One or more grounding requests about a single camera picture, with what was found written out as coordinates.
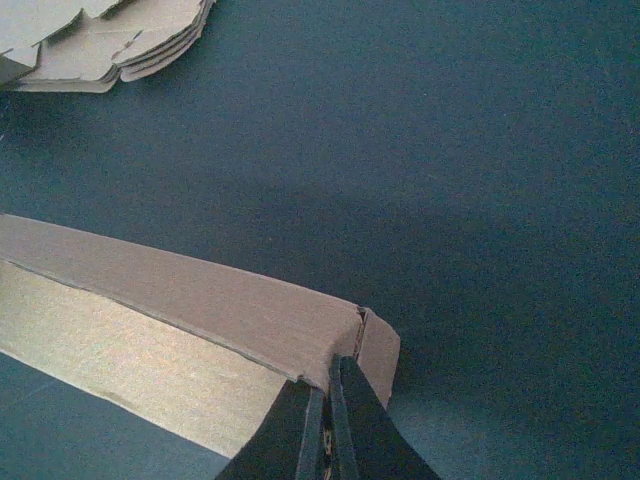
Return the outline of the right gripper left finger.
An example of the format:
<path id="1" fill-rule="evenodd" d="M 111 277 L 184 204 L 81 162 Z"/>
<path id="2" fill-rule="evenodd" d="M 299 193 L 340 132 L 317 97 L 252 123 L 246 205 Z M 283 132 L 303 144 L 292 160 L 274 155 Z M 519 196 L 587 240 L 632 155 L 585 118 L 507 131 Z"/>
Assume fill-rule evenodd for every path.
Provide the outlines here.
<path id="1" fill-rule="evenodd" d="M 283 385 L 261 425 L 218 480 L 324 477 L 324 393 L 304 382 Z"/>

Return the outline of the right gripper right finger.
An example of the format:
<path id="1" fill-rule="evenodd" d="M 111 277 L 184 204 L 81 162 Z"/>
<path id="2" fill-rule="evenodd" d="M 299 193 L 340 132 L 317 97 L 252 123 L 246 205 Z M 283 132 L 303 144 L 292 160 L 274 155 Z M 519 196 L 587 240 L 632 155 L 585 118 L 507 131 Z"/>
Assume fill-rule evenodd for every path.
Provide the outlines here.
<path id="1" fill-rule="evenodd" d="M 399 433 L 357 362 L 336 355 L 330 367 L 333 479 L 437 479 Z"/>

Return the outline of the cardboard box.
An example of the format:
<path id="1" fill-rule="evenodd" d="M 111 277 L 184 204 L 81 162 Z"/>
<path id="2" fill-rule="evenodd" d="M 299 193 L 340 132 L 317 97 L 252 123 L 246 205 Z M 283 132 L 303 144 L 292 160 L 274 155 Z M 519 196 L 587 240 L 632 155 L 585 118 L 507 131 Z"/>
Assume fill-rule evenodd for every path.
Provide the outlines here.
<path id="1" fill-rule="evenodd" d="M 387 403 L 400 339 L 331 295 L 6 214 L 1 350 L 232 458 L 286 382 L 327 392 L 336 355 Z"/>

